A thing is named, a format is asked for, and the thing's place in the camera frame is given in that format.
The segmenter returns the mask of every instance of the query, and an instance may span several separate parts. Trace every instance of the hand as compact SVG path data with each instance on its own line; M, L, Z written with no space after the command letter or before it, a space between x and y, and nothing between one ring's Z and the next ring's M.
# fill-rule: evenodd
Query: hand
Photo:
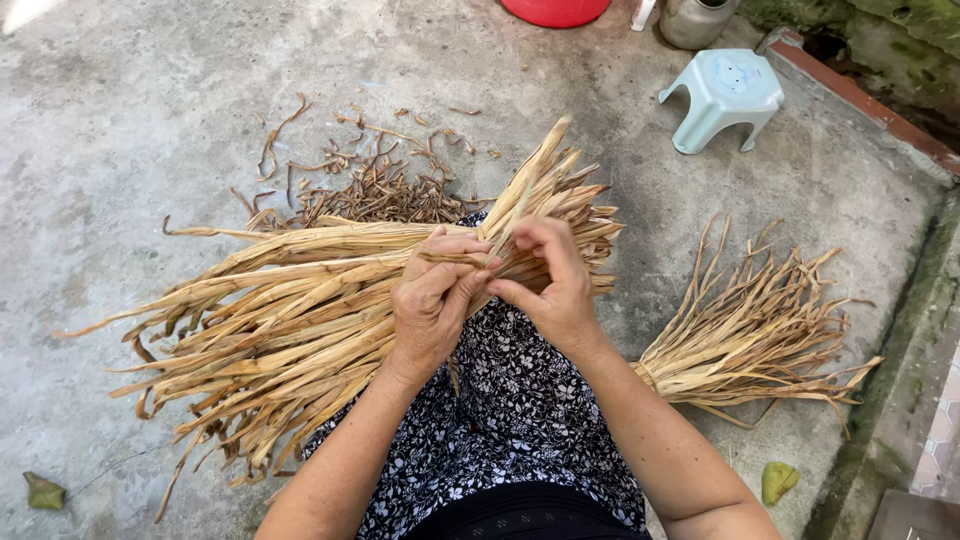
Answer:
M418 253L469 254L482 261L492 247L478 241L476 234L446 235L443 225L423 240L391 291L396 342L381 371L420 390L453 352L470 297L490 276L488 270L477 271L468 264L428 262Z
M540 295L510 280L493 280L487 290L523 309L540 335L573 363L588 361L609 347L593 314L590 274L570 226L559 219L528 216L514 226L513 235L517 248L546 260L552 283Z

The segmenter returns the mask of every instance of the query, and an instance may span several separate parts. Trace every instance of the concrete floor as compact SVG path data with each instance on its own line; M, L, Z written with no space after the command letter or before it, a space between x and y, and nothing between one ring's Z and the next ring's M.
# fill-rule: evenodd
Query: concrete floor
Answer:
M50 334L154 298L237 249L220 237L164 237L160 220L169 213L173 227L241 228L246 212L228 189L250 196L282 184L253 183L267 130L252 111L275 126L296 109L296 91L314 106L284 129L281 162L315 162L329 137L353 138L330 114L348 112L349 101L369 123L428 133L410 116L394 119L403 107L477 148L445 156L465 195L498 193L556 117L571 112L567 142L603 165L593 179L612 185L607 201L630 226L615 250L616 289L598 302L628 357L673 315L700 230L717 210L733 218L727 261L777 217L786 219L782 249L802 245L812 257L843 246L826 269L840 281L831 294L877 307L849 307L848 349L831 367L869 357L940 200L938 182L855 114L785 79L786 102L754 151L737 152L743 134L726 130L698 156L676 153L670 136L683 100L661 106L654 96L691 54L631 32L631 8L614 0L585 27L551 31L481 0L70 0L3 37L4 536L252 535L281 482L229 489L217 456L180 479L165 520L152 525L182 452L166 446L182 416L170 406L142 422L133 398L106 397L136 379L102 370L136 362L119 344L131 322L72 341ZM757 36L738 22L722 43L751 46ZM267 204L286 205L280 194ZM683 411L758 494L766 461L797 467L800 483L770 513L785 538L799 538L842 441L833 411L782 404L757 430ZM752 420L759 411L732 413ZM20 473L28 470L67 488L63 511L27 507Z

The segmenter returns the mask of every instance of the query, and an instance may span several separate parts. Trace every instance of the forearm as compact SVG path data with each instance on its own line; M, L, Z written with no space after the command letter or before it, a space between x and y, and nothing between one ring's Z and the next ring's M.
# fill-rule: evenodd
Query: forearm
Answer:
M353 538L396 428L418 390L381 369L280 491L256 538Z
M671 522L694 518L688 522L694 523L695 516L718 508L744 504L748 513L762 512L706 438L634 373L606 336L590 353L572 359L668 531Z

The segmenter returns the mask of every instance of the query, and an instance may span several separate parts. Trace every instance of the red bucket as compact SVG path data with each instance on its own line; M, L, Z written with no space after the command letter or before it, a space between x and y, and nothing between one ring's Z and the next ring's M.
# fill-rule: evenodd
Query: red bucket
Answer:
M501 0L521 19L550 28L579 26L600 16L610 0Z

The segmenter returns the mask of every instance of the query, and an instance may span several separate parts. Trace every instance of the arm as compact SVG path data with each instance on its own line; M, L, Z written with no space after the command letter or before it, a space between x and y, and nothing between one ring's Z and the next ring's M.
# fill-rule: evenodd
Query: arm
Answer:
M780 538L753 493L709 442L643 382L593 315L590 278L569 226L527 218L516 246L546 260L552 283L540 295L516 282L488 289L523 309L537 330L584 376L613 440L672 540Z
M491 244L440 226L421 249L472 254ZM433 264L413 254L392 291L396 342L370 385L284 487L257 540L353 538L380 478L396 428L463 330L470 297L490 275L466 264Z

